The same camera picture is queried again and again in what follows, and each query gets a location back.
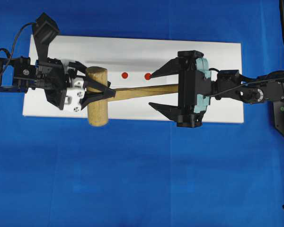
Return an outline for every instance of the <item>wooden handle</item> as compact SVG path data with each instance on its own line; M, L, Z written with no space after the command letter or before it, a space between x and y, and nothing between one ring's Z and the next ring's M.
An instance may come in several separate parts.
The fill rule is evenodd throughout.
M107 69L101 67L89 67L86 69L86 76L107 86ZM88 87L87 91L101 92L97 89ZM89 124L92 126L103 126L108 123L108 104L107 99L102 99L90 103L87 108Z
M119 101L130 98L139 98L147 96L158 96L178 92L178 84L151 86L151 87L134 87L134 88L117 88L115 97L109 98L108 101Z

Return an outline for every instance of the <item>blue background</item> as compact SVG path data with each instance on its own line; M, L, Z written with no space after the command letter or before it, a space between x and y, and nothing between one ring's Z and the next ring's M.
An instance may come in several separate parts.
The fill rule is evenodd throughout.
M0 0L0 48L43 11L62 35L236 42L246 76L284 69L277 0ZM15 56L28 56L30 34ZM0 227L284 226L284 138L269 104L244 105L244 124L92 128L23 117L23 97L0 94Z

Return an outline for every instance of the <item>black cable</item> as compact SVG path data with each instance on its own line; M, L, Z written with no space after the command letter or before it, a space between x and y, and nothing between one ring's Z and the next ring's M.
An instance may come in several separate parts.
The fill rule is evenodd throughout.
M22 28L21 28L21 29L18 31L18 33L16 34L15 39L14 39L14 43L13 43L12 48L11 48L10 57L9 57L8 61L6 62L5 67L4 67L3 70L1 71L0 77L3 75L4 71L6 70L6 68L8 67L8 65L9 65L9 63L10 63L10 60L11 60L12 57L13 57L14 50L15 50L15 46L16 46L16 42L17 42L17 40L18 40L18 38L19 38L21 32L22 32L23 29L26 28L27 26L29 26L29 25L34 25L34 24L35 24L35 23L27 23L27 24L23 25Z
M216 71L217 73L220 72L220 70L216 69L216 68L210 68L209 71Z
M246 86L246 85L249 85L249 84L257 84L257 83L263 83L263 82L269 82L269 81L276 81L276 80L279 80L279 79L284 79L284 78L264 79L264 80L255 79L255 80L253 80L253 81L250 81L250 82L247 82L247 83L244 83L244 84L240 84L240 85L235 86L235 87L231 87L231 88L226 89L226 90L224 90L224 91L221 91L221 92L219 92L219 93L217 93L217 94L209 95L209 96L206 96L206 97L219 96L219 95L221 95L221 94L224 94L224 93L226 93L226 92L229 92L229 91L238 89L238 88L240 88L240 87L242 87L242 86Z
M1 51L5 52L7 58L10 58L10 53L9 53L9 51L8 51L7 49L5 49L5 48L0 48L0 52L1 52Z

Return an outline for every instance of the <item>screw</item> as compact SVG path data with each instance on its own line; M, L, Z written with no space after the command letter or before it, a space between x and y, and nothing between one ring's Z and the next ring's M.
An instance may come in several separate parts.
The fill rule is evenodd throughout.
M78 97L82 97L82 96L83 96L83 93L82 93L82 92L78 92L78 93L77 93L77 96L78 96Z

